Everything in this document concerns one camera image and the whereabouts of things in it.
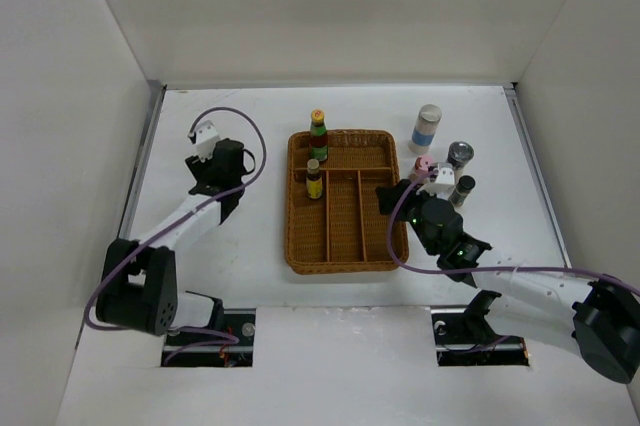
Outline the small yellow label bottle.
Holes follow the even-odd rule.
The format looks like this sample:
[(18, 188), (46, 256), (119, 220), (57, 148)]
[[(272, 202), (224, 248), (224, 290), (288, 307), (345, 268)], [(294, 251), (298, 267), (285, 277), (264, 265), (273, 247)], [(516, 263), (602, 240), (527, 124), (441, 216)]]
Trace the small yellow label bottle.
[(306, 192), (310, 199), (317, 200), (323, 194), (323, 182), (320, 171), (320, 163), (317, 159), (309, 159), (306, 164)]

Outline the tall blue label spice jar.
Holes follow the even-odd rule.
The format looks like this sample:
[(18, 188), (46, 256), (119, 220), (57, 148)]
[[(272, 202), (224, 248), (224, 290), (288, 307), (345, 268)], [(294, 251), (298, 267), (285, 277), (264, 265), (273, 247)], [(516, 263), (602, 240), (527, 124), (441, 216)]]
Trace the tall blue label spice jar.
[(429, 151), (441, 118), (442, 110), (435, 104), (426, 104), (420, 108), (409, 142), (413, 153), (422, 155)]

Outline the red sauce bottle yellow cap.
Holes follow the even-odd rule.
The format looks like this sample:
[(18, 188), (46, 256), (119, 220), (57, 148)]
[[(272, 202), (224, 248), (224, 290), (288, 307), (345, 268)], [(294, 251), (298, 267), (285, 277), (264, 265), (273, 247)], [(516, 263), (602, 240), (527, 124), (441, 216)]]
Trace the red sauce bottle yellow cap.
[(323, 163), (328, 159), (328, 131), (325, 125), (325, 114), (315, 109), (310, 114), (310, 158)]

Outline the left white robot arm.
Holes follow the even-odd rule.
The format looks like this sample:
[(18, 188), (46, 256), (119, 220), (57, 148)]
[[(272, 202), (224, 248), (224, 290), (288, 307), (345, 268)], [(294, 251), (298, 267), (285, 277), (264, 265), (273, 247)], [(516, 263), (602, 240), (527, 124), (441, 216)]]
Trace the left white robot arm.
[(214, 313), (216, 300), (182, 291), (178, 277), (189, 249), (239, 205), (243, 178), (251, 173), (244, 159), (252, 156), (242, 142), (223, 139), (210, 158), (186, 159), (196, 185), (183, 203), (141, 238), (109, 245), (95, 300), (97, 320), (154, 336), (189, 327), (206, 345), (221, 339), (225, 322)]

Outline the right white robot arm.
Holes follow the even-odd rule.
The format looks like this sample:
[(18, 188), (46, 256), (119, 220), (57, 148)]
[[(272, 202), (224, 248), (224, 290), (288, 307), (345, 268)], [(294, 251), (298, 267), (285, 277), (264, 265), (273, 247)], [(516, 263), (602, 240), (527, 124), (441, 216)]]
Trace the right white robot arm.
[(389, 223), (408, 224), (435, 258), (431, 275), (477, 289), (463, 319), (471, 339), (533, 339), (580, 357), (608, 380), (632, 382), (639, 370), (638, 288), (588, 270), (526, 266), (466, 233), (454, 207), (415, 182), (375, 194)]

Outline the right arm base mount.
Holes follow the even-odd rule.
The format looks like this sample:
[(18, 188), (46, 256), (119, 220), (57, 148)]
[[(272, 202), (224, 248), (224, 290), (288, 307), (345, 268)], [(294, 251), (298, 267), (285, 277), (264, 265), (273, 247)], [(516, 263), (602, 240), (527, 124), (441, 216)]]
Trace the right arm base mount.
[(522, 338), (496, 334), (485, 316), (499, 297), (480, 291), (466, 306), (431, 310), (436, 360), (441, 367), (529, 366)]

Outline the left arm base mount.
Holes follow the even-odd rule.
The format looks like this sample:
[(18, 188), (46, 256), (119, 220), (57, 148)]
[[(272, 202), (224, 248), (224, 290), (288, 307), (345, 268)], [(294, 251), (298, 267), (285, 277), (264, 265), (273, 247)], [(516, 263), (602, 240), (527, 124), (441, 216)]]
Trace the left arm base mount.
[(214, 323), (184, 327), (166, 336), (160, 366), (164, 368), (249, 368), (256, 339), (255, 309), (224, 309)]

